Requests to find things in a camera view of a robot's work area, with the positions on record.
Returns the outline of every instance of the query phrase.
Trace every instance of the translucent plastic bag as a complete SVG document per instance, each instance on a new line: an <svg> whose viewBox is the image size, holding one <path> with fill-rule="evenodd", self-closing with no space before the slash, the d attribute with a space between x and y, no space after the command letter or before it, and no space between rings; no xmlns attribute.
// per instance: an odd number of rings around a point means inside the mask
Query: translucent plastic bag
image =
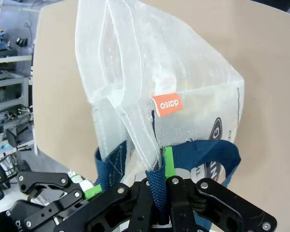
<svg viewBox="0 0 290 232"><path fill-rule="evenodd" d="M75 40L100 148L100 139L115 136L116 146L130 137L153 170L162 146L209 139L218 118L220 138L234 141L244 81L184 22L138 0L79 0ZM151 98L175 92L183 109L158 117ZM96 117L95 103L111 115ZM121 135L111 132L116 123Z"/></svg>

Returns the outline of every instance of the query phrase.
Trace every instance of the metal screw head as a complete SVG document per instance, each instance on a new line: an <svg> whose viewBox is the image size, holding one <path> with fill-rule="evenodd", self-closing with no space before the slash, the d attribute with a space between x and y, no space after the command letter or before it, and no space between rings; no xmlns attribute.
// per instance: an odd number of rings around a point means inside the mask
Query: metal screw head
<svg viewBox="0 0 290 232"><path fill-rule="evenodd" d="M200 186L203 189L207 189L208 188L208 184L206 182L202 182Z"/></svg>
<svg viewBox="0 0 290 232"><path fill-rule="evenodd" d="M179 183L179 180L178 180L177 178L173 178L173 179L172 179L172 183L173 183L174 185L177 185L177 184Z"/></svg>
<svg viewBox="0 0 290 232"><path fill-rule="evenodd" d="M271 228L271 224L268 223L268 222L265 222L265 223L263 223L262 228L263 228L265 231L268 231L268 230L270 230L270 228Z"/></svg>
<svg viewBox="0 0 290 232"><path fill-rule="evenodd" d="M119 188L119 189L117 190L117 192L118 192L119 194L123 193L124 191L125 191L124 188Z"/></svg>

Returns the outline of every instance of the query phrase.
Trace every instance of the beige table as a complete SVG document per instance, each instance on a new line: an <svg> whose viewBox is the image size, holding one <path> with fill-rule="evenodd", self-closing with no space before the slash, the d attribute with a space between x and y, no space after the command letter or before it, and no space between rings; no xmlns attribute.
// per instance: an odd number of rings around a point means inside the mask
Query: beige table
<svg viewBox="0 0 290 232"><path fill-rule="evenodd" d="M245 79L230 188L290 231L290 15L248 0L145 0L188 23ZM97 146L74 55L77 1L42 9L34 54L38 147L94 180Z"/></svg>

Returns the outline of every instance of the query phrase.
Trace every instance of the green tape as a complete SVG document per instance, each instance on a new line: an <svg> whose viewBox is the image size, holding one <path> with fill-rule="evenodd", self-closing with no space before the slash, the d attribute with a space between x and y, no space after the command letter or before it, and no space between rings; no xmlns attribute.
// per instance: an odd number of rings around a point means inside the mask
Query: green tape
<svg viewBox="0 0 290 232"><path fill-rule="evenodd" d="M164 148L164 160L165 160L165 178L176 175L173 160L173 149L171 146Z"/></svg>
<svg viewBox="0 0 290 232"><path fill-rule="evenodd" d="M89 200L94 195L98 194L99 192L102 192L101 185L97 185L97 186L95 186L93 188L90 188L90 189L86 190L84 192L84 194L85 194L86 199Z"/></svg>

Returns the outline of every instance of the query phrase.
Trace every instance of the orange label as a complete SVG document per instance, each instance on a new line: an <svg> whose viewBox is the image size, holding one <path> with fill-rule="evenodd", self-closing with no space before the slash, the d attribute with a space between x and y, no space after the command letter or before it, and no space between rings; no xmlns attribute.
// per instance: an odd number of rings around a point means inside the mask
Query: orange label
<svg viewBox="0 0 290 232"><path fill-rule="evenodd" d="M155 102L157 114L163 117L183 109L182 101L177 93L152 97Z"/></svg>

